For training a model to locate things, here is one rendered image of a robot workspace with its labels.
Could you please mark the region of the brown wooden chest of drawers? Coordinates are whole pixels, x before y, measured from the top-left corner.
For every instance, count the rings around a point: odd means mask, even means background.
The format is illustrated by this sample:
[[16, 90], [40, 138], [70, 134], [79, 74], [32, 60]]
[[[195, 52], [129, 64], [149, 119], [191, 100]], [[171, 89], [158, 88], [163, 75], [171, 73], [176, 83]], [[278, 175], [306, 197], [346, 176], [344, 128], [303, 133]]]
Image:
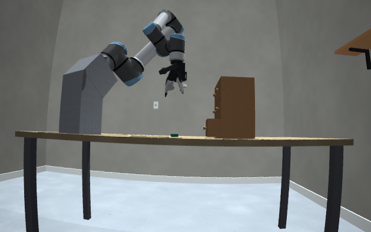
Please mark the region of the brown wooden chest of drawers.
[[220, 77], [220, 79], [221, 117], [218, 119], [221, 119], [221, 132], [219, 138], [255, 138], [254, 78]]

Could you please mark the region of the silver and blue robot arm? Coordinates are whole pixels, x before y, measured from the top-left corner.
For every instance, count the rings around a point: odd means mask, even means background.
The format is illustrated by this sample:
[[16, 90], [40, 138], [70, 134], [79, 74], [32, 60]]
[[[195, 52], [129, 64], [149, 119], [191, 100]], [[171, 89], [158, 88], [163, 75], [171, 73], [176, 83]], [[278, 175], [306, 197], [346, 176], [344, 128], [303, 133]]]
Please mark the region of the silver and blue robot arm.
[[164, 9], [158, 13], [154, 22], [143, 29], [150, 42], [135, 57], [127, 57], [127, 49], [120, 42], [109, 44], [100, 53], [122, 82], [132, 86], [143, 77], [144, 67], [156, 55], [160, 57], [170, 55], [170, 62], [174, 59], [184, 62], [185, 37], [181, 35], [183, 31], [184, 28], [175, 15]]

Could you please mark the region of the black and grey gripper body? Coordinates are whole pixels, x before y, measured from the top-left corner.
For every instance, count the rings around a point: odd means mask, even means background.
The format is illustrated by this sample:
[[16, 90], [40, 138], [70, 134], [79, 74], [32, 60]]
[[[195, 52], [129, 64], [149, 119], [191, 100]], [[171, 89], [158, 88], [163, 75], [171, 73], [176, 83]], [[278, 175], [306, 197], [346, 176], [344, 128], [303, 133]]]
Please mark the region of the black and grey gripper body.
[[[183, 72], [185, 71], [185, 63], [183, 63], [182, 60], [179, 60], [179, 59], [174, 59], [174, 60], [171, 60], [171, 64], [176, 64], [178, 65], [177, 68], [175, 69], [172, 69], [168, 75], [168, 78], [171, 80], [171, 81], [174, 81], [176, 82], [175, 80], [177, 79], [176, 76], [177, 76], [177, 72], [179, 72], [179, 74], [181, 74], [181, 80], [182, 82], [183, 81], [186, 81], [186, 74], [187, 72]], [[180, 71], [179, 71], [180, 70]]]

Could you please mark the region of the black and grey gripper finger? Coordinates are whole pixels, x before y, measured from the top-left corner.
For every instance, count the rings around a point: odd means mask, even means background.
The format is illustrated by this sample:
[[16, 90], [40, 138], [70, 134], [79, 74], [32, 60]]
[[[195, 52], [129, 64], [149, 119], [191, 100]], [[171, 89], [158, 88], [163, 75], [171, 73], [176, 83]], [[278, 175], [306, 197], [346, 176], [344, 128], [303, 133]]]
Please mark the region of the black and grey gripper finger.
[[181, 80], [181, 74], [179, 74], [179, 72], [177, 72], [177, 76], [176, 77], [177, 77], [176, 82], [178, 83], [178, 86], [180, 88], [180, 91], [184, 94], [184, 88], [187, 87], [187, 85], [182, 82], [182, 80]]
[[165, 83], [165, 97], [167, 96], [168, 91], [171, 91], [174, 89], [173, 83], [174, 82], [169, 80], [169, 78], [167, 77], [166, 83]]

